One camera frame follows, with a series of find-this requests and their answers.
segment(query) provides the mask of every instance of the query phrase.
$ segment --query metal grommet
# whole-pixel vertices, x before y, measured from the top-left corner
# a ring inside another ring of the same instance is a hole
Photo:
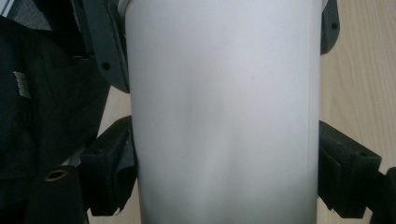
[[[50,182],[50,181],[59,180],[59,179],[63,178],[66,175],[67,175],[67,171],[66,170],[56,170],[56,171],[52,171],[49,174],[47,174],[44,179],[46,181]]]

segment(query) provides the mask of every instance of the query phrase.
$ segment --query white tube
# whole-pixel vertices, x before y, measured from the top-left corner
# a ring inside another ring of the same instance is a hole
[[[321,0],[134,0],[144,224],[316,223]]]

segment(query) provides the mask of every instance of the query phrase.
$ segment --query wooden surface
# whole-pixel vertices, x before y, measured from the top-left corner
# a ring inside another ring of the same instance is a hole
[[[341,33],[322,56],[321,119],[382,158],[380,171],[396,166],[396,1],[338,0]],[[109,94],[101,130],[131,113],[129,96]],[[318,200],[318,224],[369,223],[341,219]],[[91,217],[93,224],[140,224],[137,190],[114,217]]]

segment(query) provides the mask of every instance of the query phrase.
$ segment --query white cylinder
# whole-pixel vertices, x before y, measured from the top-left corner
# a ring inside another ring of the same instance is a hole
[[[321,0],[133,0],[144,224],[313,224]]]

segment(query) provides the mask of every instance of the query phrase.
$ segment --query black nylon fabric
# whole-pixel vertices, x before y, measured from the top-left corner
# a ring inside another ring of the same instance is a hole
[[[25,75],[31,99],[13,72]],[[95,61],[0,17],[0,211],[26,199],[37,172],[96,136],[108,89]]]

